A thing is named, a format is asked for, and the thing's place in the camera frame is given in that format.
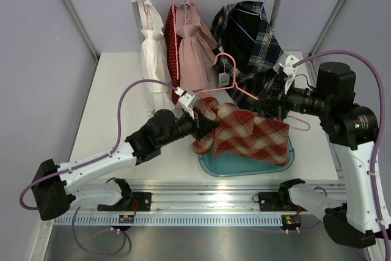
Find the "red plaid skirt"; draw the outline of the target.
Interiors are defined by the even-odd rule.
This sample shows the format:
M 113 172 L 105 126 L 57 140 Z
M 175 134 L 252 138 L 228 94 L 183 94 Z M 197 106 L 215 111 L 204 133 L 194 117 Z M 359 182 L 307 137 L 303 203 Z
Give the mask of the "red plaid skirt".
M 214 97 L 201 99 L 197 107 L 204 117 L 219 126 L 192 143 L 194 153 L 206 155 L 211 152 L 215 158 L 232 153 L 276 166 L 288 163 L 289 125 L 239 109 L 232 103 L 221 105 Z

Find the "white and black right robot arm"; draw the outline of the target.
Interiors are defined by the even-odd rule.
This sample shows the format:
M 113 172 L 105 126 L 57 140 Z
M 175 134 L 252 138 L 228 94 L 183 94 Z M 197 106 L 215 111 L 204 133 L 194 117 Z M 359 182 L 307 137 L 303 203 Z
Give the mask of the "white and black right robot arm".
M 373 246 L 377 238 L 390 238 L 390 215 L 381 204 L 383 232 L 370 178 L 379 126 L 372 110 L 354 102 L 355 82 L 356 74 L 349 65 L 325 62 L 313 89 L 276 88 L 260 95 L 253 107 L 275 118 L 285 119 L 289 112 L 319 118 L 342 167 L 346 200 L 333 200 L 296 178 L 279 185 L 278 205 L 285 210 L 303 208 L 323 223 L 333 242 L 363 249 Z

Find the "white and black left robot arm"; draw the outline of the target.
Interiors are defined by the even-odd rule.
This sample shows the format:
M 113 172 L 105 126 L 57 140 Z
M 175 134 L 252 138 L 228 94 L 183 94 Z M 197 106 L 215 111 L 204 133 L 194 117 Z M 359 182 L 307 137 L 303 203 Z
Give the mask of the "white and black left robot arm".
M 218 125 L 200 111 L 194 116 L 185 112 L 176 118 L 172 111 L 163 109 L 113 151 L 79 163 L 56 164 L 52 159 L 42 162 L 31 188 L 40 219 L 49 221 L 80 206 L 96 206 L 99 211 L 129 209 L 133 192 L 125 179 L 116 178 L 104 185 L 92 182 L 111 172 L 148 162 L 161 154 L 162 147 L 187 136 L 199 141 Z

